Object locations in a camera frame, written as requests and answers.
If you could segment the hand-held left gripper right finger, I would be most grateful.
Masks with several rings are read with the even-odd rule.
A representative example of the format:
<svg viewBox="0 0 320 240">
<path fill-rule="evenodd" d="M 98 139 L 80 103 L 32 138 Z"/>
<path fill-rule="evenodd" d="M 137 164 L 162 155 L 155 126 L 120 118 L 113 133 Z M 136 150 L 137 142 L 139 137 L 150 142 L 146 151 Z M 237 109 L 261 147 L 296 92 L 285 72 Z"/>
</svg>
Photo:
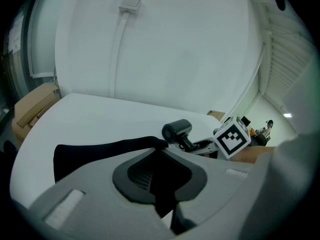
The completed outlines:
<svg viewBox="0 0 320 240">
<path fill-rule="evenodd" d="M 252 165 L 160 151 L 159 213 L 173 212 L 162 235 L 239 235 L 254 198 L 244 185 Z"/>
</svg>

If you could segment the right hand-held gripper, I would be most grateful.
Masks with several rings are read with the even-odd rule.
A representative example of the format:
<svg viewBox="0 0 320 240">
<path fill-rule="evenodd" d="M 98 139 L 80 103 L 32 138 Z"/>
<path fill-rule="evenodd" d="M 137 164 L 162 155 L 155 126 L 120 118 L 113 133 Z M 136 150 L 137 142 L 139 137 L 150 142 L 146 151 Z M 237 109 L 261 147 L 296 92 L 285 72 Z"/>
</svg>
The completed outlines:
<svg viewBox="0 0 320 240">
<path fill-rule="evenodd" d="M 250 143 L 249 130 L 239 117 L 233 116 L 223 123 L 213 135 L 213 138 L 194 142 L 193 144 L 197 149 L 193 150 L 192 153 L 196 155 L 210 155 L 219 148 L 224 157 L 229 160 Z"/>
</svg>

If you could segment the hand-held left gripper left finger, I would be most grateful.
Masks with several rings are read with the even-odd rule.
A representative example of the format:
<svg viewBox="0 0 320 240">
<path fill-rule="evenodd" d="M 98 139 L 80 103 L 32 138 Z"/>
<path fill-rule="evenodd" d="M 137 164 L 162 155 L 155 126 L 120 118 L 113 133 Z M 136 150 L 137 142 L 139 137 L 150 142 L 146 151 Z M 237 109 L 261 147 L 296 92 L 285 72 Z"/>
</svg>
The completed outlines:
<svg viewBox="0 0 320 240">
<path fill-rule="evenodd" d="M 151 152 L 129 152 L 78 168 L 33 202 L 30 224 L 49 240 L 173 239 L 154 205 L 130 202 L 112 180 L 117 166 Z"/>
</svg>

